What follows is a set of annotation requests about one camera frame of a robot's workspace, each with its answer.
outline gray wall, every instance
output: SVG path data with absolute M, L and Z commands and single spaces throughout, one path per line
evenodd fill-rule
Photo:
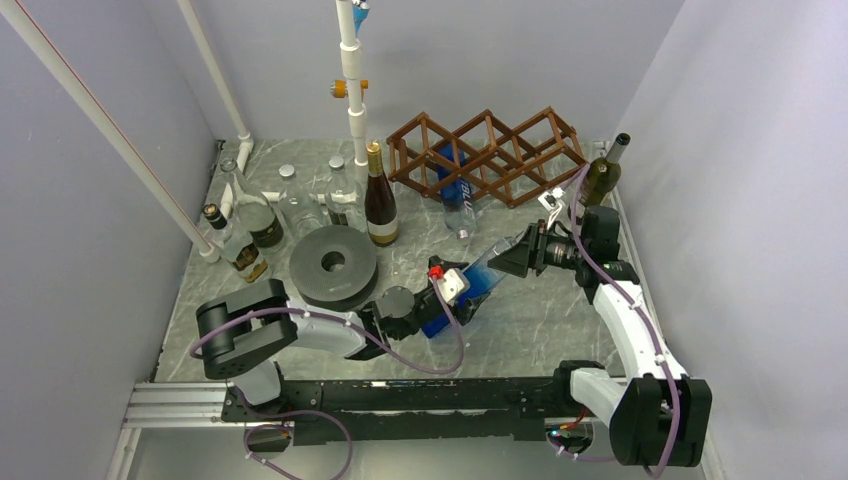
M 848 5 L 689 0 L 620 129 L 660 322 L 730 479 L 845 478 Z
M 176 2 L 145 0 L 218 138 L 235 138 Z M 422 110 L 453 129 L 490 108 L 516 125 L 552 105 L 608 138 L 682 0 L 375 0 L 360 32 L 369 136 Z M 195 0 L 257 138 L 350 135 L 335 1 Z
M 27 0 L 189 209 L 213 139 L 134 2 Z M 189 242 L 0 18 L 0 476 L 102 478 Z

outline gray disc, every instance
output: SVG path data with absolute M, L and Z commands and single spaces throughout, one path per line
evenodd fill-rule
M 377 248 L 368 235 L 341 225 L 310 232 L 289 260 L 292 283 L 303 301 L 345 311 L 368 300 L 377 284 Z

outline white pipe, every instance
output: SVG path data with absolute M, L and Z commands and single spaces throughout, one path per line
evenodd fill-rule
M 239 154 L 236 157 L 236 166 L 242 172 L 244 171 L 244 166 L 247 165 L 247 159 L 250 157 L 251 151 L 253 151 L 253 139 L 248 134 L 248 138 L 242 140 L 239 144 Z M 221 214 L 226 218 L 229 218 L 230 212 L 233 211 L 233 189 L 229 183 L 224 187 L 224 194 L 221 195 L 220 209 Z
M 221 95 L 221 99 L 224 101 L 224 106 L 227 108 L 227 112 L 230 114 L 233 125 L 236 127 L 239 139 L 241 141 L 249 140 L 250 132 L 248 132 L 247 126 L 244 124 L 244 119 L 238 109 L 238 105 L 236 105 L 236 100 L 233 98 L 233 94 L 231 93 L 230 85 L 227 83 L 227 79 L 224 77 L 223 72 L 221 72 L 220 64 L 218 63 L 218 59 L 215 58 L 215 53 L 212 51 L 212 47 L 209 45 L 209 40 L 207 39 L 206 34 L 203 33 L 203 27 L 200 25 L 200 20 L 197 18 L 197 12 L 194 10 L 191 0 L 177 0 L 177 5 L 179 5 L 180 12 L 182 12 L 183 17 L 188 24 L 188 29 L 191 32 L 191 36 L 194 38 L 194 43 L 197 45 L 197 49 L 200 50 L 200 56 L 203 57 L 203 63 L 206 64 L 206 68 L 212 76 L 212 81 L 215 82 L 218 94 Z
M 170 192 L 165 189 L 165 186 L 156 177 L 156 174 L 153 173 L 153 170 L 150 169 L 138 150 L 130 143 L 124 132 L 118 128 L 112 117 L 106 112 L 100 102 L 97 101 L 65 58 L 62 57 L 59 50 L 42 33 L 42 30 L 24 6 L 17 0 L 0 0 L 0 13 L 6 17 L 12 28 L 18 32 L 18 35 L 20 35 L 27 46 L 32 49 L 38 59 L 47 67 L 47 70 L 53 74 L 56 80 L 59 81 L 59 84 L 62 85 L 65 91 L 79 105 L 80 109 L 88 116 L 89 120 L 106 137 L 109 144 L 117 150 L 118 154 L 127 162 L 133 173 L 150 190 L 150 193 L 156 197 L 156 200 L 159 201 L 159 204 L 162 205 L 171 218 L 177 222 L 177 225 L 191 239 L 192 243 L 197 246 L 201 254 L 207 257 L 216 256 L 215 249 L 206 242 L 206 239 L 203 238 L 203 235 L 197 229 L 194 222 L 180 208 Z
M 339 48 L 342 53 L 342 73 L 347 80 L 347 113 L 350 117 L 350 134 L 353 136 L 354 177 L 365 185 L 368 180 L 368 156 L 365 153 L 365 124 L 368 115 L 362 103 L 362 53 L 356 38 L 356 25 L 353 22 L 353 4 L 350 0 L 336 0 L 336 12 L 339 16 L 339 32 L 342 41 Z

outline white baseboard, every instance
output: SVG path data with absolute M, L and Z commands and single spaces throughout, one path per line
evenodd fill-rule
M 636 251 L 636 244 L 633 241 L 633 233 L 630 231 L 630 224 L 627 222 L 627 215 L 624 212 L 624 206 L 621 202 L 621 196 L 618 194 L 618 188 L 612 191 L 612 204 L 613 208 L 618 210 L 619 216 L 621 217 L 621 231 L 624 236 L 624 251 L 630 257 L 630 261 L 633 263 L 633 268 L 636 269 L 636 273 L 639 275 L 639 278 L 642 279 L 642 291 L 645 295 L 645 305 L 647 305 L 651 316 L 654 318 L 659 334 L 662 335 L 661 322 L 657 316 L 657 309 L 654 307 L 654 301 L 651 298 L 651 292 L 648 288 L 648 280 L 645 277 L 645 271 L 642 269 L 642 263 L 639 261 L 639 254 Z M 709 427 L 707 428 L 707 436 L 704 440 L 704 452 L 701 455 L 701 469 L 704 472 L 704 478 L 706 480 L 726 480 L 727 478 L 725 476 L 721 457 L 719 457 L 718 449 L 716 449 L 712 432 Z

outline gray marble surface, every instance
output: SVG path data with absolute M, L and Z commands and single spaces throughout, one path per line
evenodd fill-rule
M 234 156 L 236 147 L 237 144 L 228 143 L 222 155 Z M 587 158 L 592 158 L 588 145 L 583 150 Z M 280 185 L 277 169 L 283 163 L 291 163 L 303 182 L 313 191 L 321 192 L 329 176 L 327 161 L 336 154 L 351 162 L 352 143 L 341 140 L 259 142 L 248 162 L 246 176 L 263 190 L 275 191 Z M 388 168 L 387 148 L 384 149 L 384 161 Z M 564 158 L 552 160 L 546 167 L 548 178 L 571 165 Z M 216 171 L 207 201 L 218 203 L 224 185 L 225 178 Z M 512 185 L 515 194 L 535 184 L 524 179 Z M 372 297 L 394 285 L 412 291 L 421 289 L 426 282 L 430 255 L 473 262 L 498 238 L 515 235 L 530 222 L 547 216 L 535 200 L 510 210 L 500 201 L 487 197 L 475 205 L 479 212 L 478 232 L 470 241 L 460 243 L 445 227 L 439 203 L 424 199 L 399 183 L 393 184 L 393 188 L 401 232 L 394 245 L 378 249 L 380 278 Z M 205 221 L 200 222 L 200 226 L 204 233 L 210 229 Z M 294 242 L 290 238 L 287 241 L 286 247 L 270 254 L 269 259 L 275 269 L 274 277 L 285 282 L 291 296 L 298 297 L 287 273 Z M 156 381 L 205 380 L 202 362 L 188 357 L 188 347 L 198 336 L 194 312 L 204 302 L 244 286 L 246 284 L 228 265 L 222 261 L 209 265 L 196 249 L 192 250 L 159 358 Z M 586 302 L 571 272 L 548 269 L 540 277 L 507 277 L 477 311 L 474 320 L 463 327 L 462 333 L 467 345 L 465 361 L 451 377 L 550 375 L 559 362 L 566 359 L 596 360 L 606 365 L 612 375 L 623 375 L 609 331 Z M 434 339 L 418 334 L 393 342 L 393 348 L 410 360 L 431 368 L 451 365 L 458 352 L 456 337 L 447 329 Z M 289 348 L 277 354 L 276 360 L 290 379 L 428 377 L 388 356 L 355 362 L 325 352 Z

